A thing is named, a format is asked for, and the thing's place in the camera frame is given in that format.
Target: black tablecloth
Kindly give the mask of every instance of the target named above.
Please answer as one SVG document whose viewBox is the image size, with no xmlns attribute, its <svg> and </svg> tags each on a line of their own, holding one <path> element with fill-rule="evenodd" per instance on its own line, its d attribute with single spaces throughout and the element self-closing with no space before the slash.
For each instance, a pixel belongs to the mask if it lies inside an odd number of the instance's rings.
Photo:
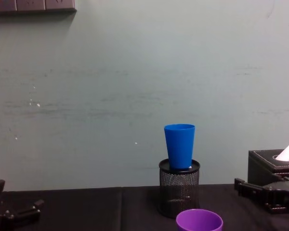
<svg viewBox="0 0 289 231">
<path fill-rule="evenodd" d="M 271 215 L 233 185 L 201 185 L 200 206 L 218 213 L 224 231 L 289 231 L 289 214 Z M 175 220 L 157 211 L 158 187 L 6 192 L 21 204 L 45 200 L 40 221 L 19 231 L 175 231 Z"/>
<path fill-rule="evenodd" d="M 122 188 L 6 192 L 16 206 L 43 199 L 38 223 L 18 231 L 119 231 Z"/>
</svg>

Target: cup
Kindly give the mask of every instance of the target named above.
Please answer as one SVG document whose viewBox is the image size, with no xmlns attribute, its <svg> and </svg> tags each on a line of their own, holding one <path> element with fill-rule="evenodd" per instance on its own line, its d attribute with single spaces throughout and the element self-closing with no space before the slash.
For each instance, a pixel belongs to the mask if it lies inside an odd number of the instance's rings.
<svg viewBox="0 0 289 231">
<path fill-rule="evenodd" d="M 178 214 L 178 231 L 222 231 L 222 218 L 208 210 L 189 209 Z"/>
<path fill-rule="evenodd" d="M 189 168 L 192 164 L 195 126 L 171 124 L 166 125 L 164 130 L 170 167 Z"/>
</svg>

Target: tissue box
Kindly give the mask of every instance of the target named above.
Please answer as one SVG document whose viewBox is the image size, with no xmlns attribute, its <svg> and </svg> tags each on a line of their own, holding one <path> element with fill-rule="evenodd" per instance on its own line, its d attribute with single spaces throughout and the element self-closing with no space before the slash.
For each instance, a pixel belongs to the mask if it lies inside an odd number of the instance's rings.
<svg viewBox="0 0 289 231">
<path fill-rule="evenodd" d="M 275 160 L 283 151 L 249 151 L 248 183 L 264 186 L 289 176 L 289 161 Z"/>
</svg>

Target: wall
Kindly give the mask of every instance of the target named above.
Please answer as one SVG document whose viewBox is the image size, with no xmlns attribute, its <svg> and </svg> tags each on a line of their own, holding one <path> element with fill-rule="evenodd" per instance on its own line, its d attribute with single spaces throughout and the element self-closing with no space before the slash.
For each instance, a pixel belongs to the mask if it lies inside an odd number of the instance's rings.
<svg viewBox="0 0 289 231">
<path fill-rule="evenodd" d="M 289 143 L 289 1 L 78 0 L 0 17 L 7 190 L 158 184 L 163 126 L 197 126 L 201 183 Z"/>
</svg>

